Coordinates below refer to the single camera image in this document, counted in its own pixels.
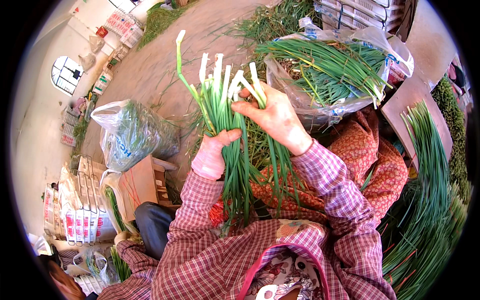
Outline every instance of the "left hand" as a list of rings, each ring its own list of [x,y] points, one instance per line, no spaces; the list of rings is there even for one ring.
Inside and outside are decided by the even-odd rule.
[[[131,236],[129,231],[122,231],[121,233],[117,234],[113,239],[115,246],[123,240],[127,240]]]
[[[204,136],[197,156],[192,161],[192,170],[200,177],[217,180],[222,177],[225,170],[225,161],[222,157],[223,146],[239,139],[242,135],[241,129],[222,130],[217,136]]]

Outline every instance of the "hand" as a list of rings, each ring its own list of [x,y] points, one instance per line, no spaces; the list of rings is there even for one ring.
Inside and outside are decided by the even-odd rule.
[[[130,232],[122,231],[121,233],[117,234],[113,239],[113,243],[115,246],[123,240],[127,240],[131,236]]]
[[[205,135],[197,156],[192,161],[192,170],[195,174],[209,180],[220,179],[225,170],[222,148],[239,139],[241,135],[242,131],[238,128],[230,131],[222,130],[215,137]]]
[[[287,147],[293,155],[304,154],[313,140],[300,123],[287,95],[263,82],[260,84],[267,96],[265,109],[258,109],[258,102],[254,99],[253,103],[233,102],[232,110],[254,120],[273,139]],[[239,96],[246,98],[250,96],[250,92],[244,88]]]

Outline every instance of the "arched window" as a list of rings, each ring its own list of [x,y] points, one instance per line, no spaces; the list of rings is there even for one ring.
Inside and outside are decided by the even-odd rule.
[[[68,56],[60,56],[52,66],[52,81],[54,85],[72,96],[83,73],[84,70],[78,63]]]

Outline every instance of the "white wall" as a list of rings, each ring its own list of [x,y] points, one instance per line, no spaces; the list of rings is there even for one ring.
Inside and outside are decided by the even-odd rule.
[[[100,1],[103,0],[89,0],[87,4],[95,5]],[[12,176],[19,212],[27,231],[38,236],[43,234],[40,196],[47,183],[58,181],[61,166],[70,160],[72,150],[60,143],[60,113],[65,105],[86,95],[108,58],[102,51],[96,54],[96,65],[82,75],[72,97],[57,89],[51,81],[54,61],[66,55],[79,63],[78,55],[90,52],[90,45],[88,35],[85,37],[85,32],[89,30],[82,27],[79,20],[57,16],[53,21],[55,26],[47,23],[40,31],[43,34],[41,38],[36,39],[34,46],[25,54],[24,72],[18,79],[10,139]]]
[[[89,0],[86,3],[83,0],[77,0],[77,2],[71,7],[71,15],[77,18],[82,24],[89,29],[89,35],[95,34],[97,28],[100,28],[107,19],[112,15],[112,13],[117,8],[113,6],[112,3],[108,0]],[[109,32],[105,38],[106,45],[102,49],[105,53],[110,55],[110,53],[120,45],[120,38]]]

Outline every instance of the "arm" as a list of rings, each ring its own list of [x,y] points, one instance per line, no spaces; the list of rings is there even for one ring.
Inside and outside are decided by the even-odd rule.
[[[395,299],[392,287],[382,277],[382,245],[373,210],[347,180],[345,163],[306,133],[287,95],[266,84],[262,88],[267,96],[265,109],[258,109],[255,103],[234,102],[232,110],[250,117],[297,156],[292,162],[301,177],[325,201],[336,237],[334,251],[342,262],[338,276],[352,298],[369,297],[368,292],[379,290]],[[246,97],[248,92],[244,90],[240,96]]]
[[[341,280],[353,298],[366,296],[358,285],[359,276],[368,288],[372,286],[395,299],[391,285],[382,277],[382,243],[375,229],[374,211],[355,184],[346,178],[345,163],[317,141],[292,162],[300,176],[325,201],[325,212],[337,238],[334,251],[343,263]]]
[[[233,129],[223,130],[213,138],[204,137],[180,195],[182,205],[170,223],[161,265],[181,264],[217,240],[217,236],[210,232],[212,222],[208,213],[223,190],[224,182],[217,181],[225,170],[222,148],[240,138],[241,134],[240,129]]]
[[[104,289],[98,296],[98,300],[150,299],[152,278],[158,266],[158,260],[144,254],[143,246],[129,240],[119,241],[117,251],[130,267],[132,275],[123,283]]]

